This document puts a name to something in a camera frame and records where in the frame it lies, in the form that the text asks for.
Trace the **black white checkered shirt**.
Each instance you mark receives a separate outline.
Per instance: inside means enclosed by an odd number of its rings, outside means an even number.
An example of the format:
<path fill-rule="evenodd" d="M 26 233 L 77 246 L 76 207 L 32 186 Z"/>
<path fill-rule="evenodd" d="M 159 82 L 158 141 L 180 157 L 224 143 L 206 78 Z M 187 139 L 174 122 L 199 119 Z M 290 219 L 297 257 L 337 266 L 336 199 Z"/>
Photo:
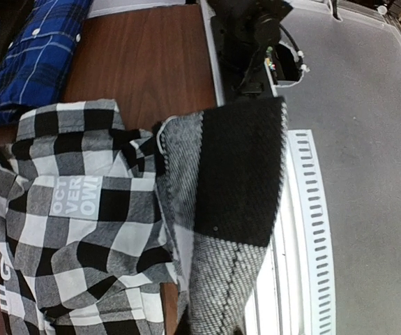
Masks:
<path fill-rule="evenodd" d="M 24 114 L 0 146 L 7 334 L 239 334 L 280 205 L 283 98 L 124 128 L 114 100 Z"/>

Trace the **right circuit board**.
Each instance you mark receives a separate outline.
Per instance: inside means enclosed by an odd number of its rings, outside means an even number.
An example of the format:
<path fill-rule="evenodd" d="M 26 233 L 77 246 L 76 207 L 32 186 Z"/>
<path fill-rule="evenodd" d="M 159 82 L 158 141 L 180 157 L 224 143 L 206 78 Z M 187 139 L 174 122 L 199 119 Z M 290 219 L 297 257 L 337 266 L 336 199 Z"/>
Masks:
<path fill-rule="evenodd" d="M 271 76 L 271 80 L 273 82 L 273 85 L 278 84 L 278 65 L 273 58 L 273 48 L 271 46 L 268 46 L 265 52 L 265 64 L 266 67 L 268 68 L 268 72 Z"/>

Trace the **folded blue plaid shirt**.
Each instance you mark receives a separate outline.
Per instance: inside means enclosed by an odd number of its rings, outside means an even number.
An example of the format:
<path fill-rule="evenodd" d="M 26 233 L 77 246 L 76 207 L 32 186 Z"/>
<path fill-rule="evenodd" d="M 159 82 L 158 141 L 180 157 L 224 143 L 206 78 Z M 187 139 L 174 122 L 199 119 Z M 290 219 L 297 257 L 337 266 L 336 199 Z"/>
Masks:
<path fill-rule="evenodd" d="M 91 1 L 0 1 L 0 126 L 56 103 Z"/>

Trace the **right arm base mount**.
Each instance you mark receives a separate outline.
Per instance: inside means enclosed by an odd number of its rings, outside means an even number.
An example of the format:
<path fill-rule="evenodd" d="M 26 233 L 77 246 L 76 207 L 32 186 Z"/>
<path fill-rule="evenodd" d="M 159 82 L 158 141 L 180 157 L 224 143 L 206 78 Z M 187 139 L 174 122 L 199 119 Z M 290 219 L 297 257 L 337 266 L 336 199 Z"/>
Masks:
<path fill-rule="evenodd" d="M 218 104 L 274 96 L 266 60 L 293 7 L 286 1 L 204 1 L 202 8 L 212 14 L 207 27 Z"/>

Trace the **front aluminium rail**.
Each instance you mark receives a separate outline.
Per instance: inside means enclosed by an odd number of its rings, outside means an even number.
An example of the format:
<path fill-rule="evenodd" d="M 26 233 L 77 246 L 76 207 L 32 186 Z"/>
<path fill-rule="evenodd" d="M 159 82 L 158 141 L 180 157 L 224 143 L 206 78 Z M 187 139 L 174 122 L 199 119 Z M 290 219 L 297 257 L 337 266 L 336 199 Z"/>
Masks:
<path fill-rule="evenodd" d="M 331 229 L 312 131 L 290 130 L 285 142 L 279 212 L 241 329 L 244 334 L 336 334 Z"/>

